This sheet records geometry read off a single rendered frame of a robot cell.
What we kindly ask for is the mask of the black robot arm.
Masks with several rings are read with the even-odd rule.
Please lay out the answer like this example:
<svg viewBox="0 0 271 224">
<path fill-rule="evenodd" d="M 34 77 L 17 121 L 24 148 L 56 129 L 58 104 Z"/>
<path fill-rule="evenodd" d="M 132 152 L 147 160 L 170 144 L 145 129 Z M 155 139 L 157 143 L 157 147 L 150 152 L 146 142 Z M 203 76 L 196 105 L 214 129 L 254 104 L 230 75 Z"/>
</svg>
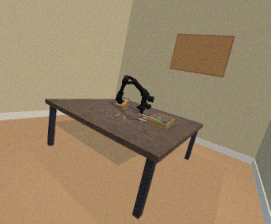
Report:
<svg viewBox="0 0 271 224">
<path fill-rule="evenodd" d="M 132 81 L 128 81 L 129 79 L 131 79 Z M 148 90 L 143 88 L 140 85 L 140 83 L 136 80 L 136 78 L 133 78 L 133 77 L 128 76 L 128 75 L 124 75 L 124 78 L 122 80 L 121 89 L 117 93 L 117 96 L 116 96 L 116 99 L 115 99 L 116 101 L 118 101 L 119 104 L 122 104 L 124 102 L 124 100 L 122 99 L 122 96 L 124 94 L 123 90 L 124 90 L 124 87 L 125 87 L 126 84 L 134 84 L 138 88 L 138 90 L 140 91 L 143 101 L 148 100 L 148 102 L 152 102 L 152 103 L 154 102 L 154 96 L 150 96 Z M 147 109 L 150 109 L 151 105 L 149 105 L 147 103 L 144 103 L 143 107 L 146 107 Z"/>
</svg>

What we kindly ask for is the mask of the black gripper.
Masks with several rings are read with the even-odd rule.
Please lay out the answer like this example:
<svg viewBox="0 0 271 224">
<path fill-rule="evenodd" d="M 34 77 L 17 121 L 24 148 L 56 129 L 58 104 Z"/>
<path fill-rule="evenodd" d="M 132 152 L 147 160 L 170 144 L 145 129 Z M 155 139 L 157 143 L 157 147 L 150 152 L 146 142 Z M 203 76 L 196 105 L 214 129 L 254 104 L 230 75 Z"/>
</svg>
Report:
<svg viewBox="0 0 271 224">
<path fill-rule="evenodd" d="M 141 100 L 141 105 L 140 106 L 137 106 L 136 108 L 138 108 L 140 110 L 140 113 L 143 114 L 144 110 L 145 110 L 145 107 L 143 107 L 144 103 L 147 103 L 147 101 L 143 101 Z"/>
</svg>

